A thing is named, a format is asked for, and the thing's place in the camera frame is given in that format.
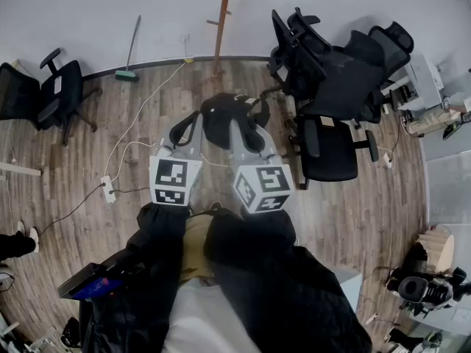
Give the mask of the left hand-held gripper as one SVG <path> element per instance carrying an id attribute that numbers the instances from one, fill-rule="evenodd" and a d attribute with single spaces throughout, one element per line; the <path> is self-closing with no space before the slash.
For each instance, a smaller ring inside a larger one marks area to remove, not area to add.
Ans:
<path id="1" fill-rule="evenodd" d="M 188 117 L 169 121 L 161 135 L 160 145 L 175 149 L 181 146 L 186 156 L 199 156 L 202 146 L 203 117 L 194 111 Z M 187 128 L 187 141 L 183 136 Z M 160 147 L 149 157 L 149 189 L 155 204 L 187 207 L 199 173 L 201 160 L 174 157 L 167 148 Z"/>

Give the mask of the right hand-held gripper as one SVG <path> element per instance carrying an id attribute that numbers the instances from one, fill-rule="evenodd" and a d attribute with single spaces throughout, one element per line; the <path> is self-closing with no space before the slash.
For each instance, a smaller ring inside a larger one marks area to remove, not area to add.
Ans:
<path id="1" fill-rule="evenodd" d="M 263 127 L 255 125 L 255 132 L 263 141 L 263 148 L 250 149 L 245 143 L 237 120 L 230 122 L 230 151 L 232 160 L 268 157 L 244 162 L 237 167 L 233 190 L 242 207 L 249 214 L 271 213 L 282 210 L 294 193 L 291 169 L 277 155 L 273 137 Z"/>

